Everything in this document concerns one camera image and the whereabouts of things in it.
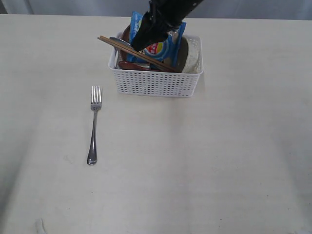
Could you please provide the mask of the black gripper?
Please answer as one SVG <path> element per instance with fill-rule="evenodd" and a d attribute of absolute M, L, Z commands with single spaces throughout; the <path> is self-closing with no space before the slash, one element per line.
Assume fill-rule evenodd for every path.
<path fill-rule="evenodd" d="M 168 38 L 169 28 L 175 28 L 203 0 L 150 0 L 149 11 L 142 18 L 141 26 L 132 39 L 131 46 L 141 51 L 151 44 Z"/>

